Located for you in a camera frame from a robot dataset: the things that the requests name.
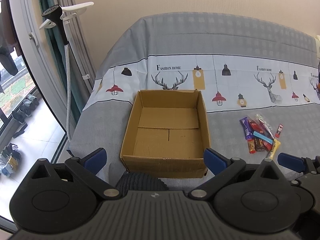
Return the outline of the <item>white window frame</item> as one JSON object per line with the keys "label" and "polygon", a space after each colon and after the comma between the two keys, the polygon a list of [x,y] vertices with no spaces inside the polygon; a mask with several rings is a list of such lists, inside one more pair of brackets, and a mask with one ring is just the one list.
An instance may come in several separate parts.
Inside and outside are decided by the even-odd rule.
{"label": "white window frame", "polygon": [[39,0],[9,0],[12,21],[29,73],[50,111],[66,130],[67,95],[52,56]]}

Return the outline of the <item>white plastic clothes hanger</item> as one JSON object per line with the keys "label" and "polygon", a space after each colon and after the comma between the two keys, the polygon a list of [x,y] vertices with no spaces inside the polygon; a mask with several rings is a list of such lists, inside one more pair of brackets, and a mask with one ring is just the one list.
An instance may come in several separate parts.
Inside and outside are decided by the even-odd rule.
{"label": "white plastic clothes hanger", "polygon": [[71,18],[82,15],[88,8],[92,7],[94,2],[85,2],[66,7],[61,7],[63,10],[62,20],[66,21]]}

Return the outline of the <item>orange red small snack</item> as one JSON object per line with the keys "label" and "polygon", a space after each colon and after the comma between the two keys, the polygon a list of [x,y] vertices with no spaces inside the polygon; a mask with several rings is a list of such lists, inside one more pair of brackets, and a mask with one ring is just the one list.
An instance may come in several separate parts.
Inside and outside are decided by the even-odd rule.
{"label": "orange red small snack", "polygon": [[254,139],[248,139],[247,144],[249,153],[254,154],[256,152]]}

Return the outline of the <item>light blue snack stick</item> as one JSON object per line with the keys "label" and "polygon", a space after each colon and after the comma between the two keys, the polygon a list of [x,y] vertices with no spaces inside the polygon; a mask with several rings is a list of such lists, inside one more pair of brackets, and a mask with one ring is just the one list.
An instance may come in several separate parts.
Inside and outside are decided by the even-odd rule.
{"label": "light blue snack stick", "polygon": [[261,133],[259,133],[259,132],[254,131],[254,132],[253,132],[253,135],[254,135],[255,137],[257,137],[257,138],[265,141],[265,142],[268,142],[269,144],[273,144],[273,140],[272,140],[272,139],[268,138],[267,136],[265,136],[265,135],[263,135],[263,134],[261,134]]}

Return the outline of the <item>grey printed bed sheet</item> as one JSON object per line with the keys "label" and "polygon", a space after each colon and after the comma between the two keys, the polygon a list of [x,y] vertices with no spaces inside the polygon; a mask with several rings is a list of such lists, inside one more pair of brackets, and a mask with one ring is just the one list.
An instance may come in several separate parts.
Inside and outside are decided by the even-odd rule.
{"label": "grey printed bed sheet", "polygon": [[[250,154],[240,119],[262,115],[279,152],[319,155],[317,41],[303,32],[252,18],[178,12],[141,18],[108,52],[97,72],[69,150],[84,157],[104,148],[99,177],[116,184],[127,171],[120,151],[141,90],[199,90],[207,111],[210,147],[227,158],[259,163]],[[212,178],[161,178],[171,189]]]}

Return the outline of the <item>red Nescafe coffee stick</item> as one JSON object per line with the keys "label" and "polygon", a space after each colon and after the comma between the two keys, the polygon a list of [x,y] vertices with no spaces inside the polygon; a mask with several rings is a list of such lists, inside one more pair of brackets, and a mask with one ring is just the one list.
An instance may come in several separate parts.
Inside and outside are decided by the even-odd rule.
{"label": "red Nescafe coffee stick", "polygon": [[282,125],[282,124],[279,124],[279,126],[278,126],[278,128],[277,128],[274,136],[275,136],[276,138],[279,138],[282,130],[283,130],[283,125]]}

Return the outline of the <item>yellow snack stick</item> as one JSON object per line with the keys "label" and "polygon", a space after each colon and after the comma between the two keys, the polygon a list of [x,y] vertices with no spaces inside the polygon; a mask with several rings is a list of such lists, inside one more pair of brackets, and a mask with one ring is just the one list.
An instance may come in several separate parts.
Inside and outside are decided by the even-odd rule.
{"label": "yellow snack stick", "polygon": [[277,139],[273,140],[273,145],[272,148],[270,150],[270,152],[267,155],[267,159],[273,159],[274,156],[276,155],[276,151],[279,148],[279,146],[281,145],[281,142]]}

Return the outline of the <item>clear plastic candy bag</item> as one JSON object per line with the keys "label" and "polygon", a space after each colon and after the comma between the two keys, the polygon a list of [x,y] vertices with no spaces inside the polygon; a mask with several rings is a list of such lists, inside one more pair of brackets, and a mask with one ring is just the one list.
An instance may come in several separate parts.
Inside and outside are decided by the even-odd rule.
{"label": "clear plastic candy bag", "polygon": [[249,114],[247,117],[248,117],[248,120],[251,119],[260,126],[265,136],[267,136],[270,139],[274,139],[274,135],[272,133],[272,127],[269,125],[269,123],[266,121],[266,119],[262,115]]}

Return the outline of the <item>dark brown biscuit pack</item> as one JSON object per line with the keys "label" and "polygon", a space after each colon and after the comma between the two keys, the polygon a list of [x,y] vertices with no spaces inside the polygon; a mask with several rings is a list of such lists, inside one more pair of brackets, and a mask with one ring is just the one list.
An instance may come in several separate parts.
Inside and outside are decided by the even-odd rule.
{"label": "dark brown biscuit pack", "polygon": [[266,151],[267,150],[267,148],[264,145],[264,141],[262,139],[255,138],[254,139],[254,145],[255,145],[255,150],[257,152],[261,152],[261,151]]}

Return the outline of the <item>purple chocolate bar wrapper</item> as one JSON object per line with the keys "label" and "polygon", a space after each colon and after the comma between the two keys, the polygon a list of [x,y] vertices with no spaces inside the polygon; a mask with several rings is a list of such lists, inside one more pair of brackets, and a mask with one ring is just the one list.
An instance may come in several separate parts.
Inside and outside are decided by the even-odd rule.
{"label": "purple chocolate bar wrapper", "polygon": [[254,136],[253,136],[253,133],[252,133],[252,129],[251,129],[250,125],[249,125],[248,118],[244,117],[244,118],[240,119],[239,121],[240,121],[240,124],[243,127],[246,140],[253,139]]}

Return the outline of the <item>open brown cardboard box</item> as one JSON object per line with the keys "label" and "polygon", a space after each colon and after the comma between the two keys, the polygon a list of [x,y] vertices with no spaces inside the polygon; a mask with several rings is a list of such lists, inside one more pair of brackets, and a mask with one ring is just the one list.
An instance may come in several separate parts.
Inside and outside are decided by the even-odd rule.
{"label": "open brown cardboard box", "polygon": [[141,90],[127,123],[120,159],[129,172],[160,178],[202,178],[210,147],[199,90]]}

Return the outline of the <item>red snack bar wrapper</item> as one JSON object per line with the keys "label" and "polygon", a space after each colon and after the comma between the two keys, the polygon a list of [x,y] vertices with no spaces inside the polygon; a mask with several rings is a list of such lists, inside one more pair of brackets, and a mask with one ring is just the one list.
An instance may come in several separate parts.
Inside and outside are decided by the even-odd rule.
{"label": "red snack bar wrapper", "polygon": [[248,122],[249,122],[249,125],[251,126],[251,128],[253,129],[253,131],[259,132],[264,135],[263,130],[260,128],[260,126],[255,121],[249,119]]}

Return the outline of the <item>dark knitted cloth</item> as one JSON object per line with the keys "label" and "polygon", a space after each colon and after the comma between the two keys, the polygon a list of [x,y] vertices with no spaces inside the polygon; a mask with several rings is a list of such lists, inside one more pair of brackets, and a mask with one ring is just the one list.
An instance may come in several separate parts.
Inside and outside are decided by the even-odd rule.
{"label": "dark knitted cloth", "polygon": [[121,176],[116,189],[123,195],[128,191],[168,191],[168,186],[159,178],[142,172],[130,172]]}

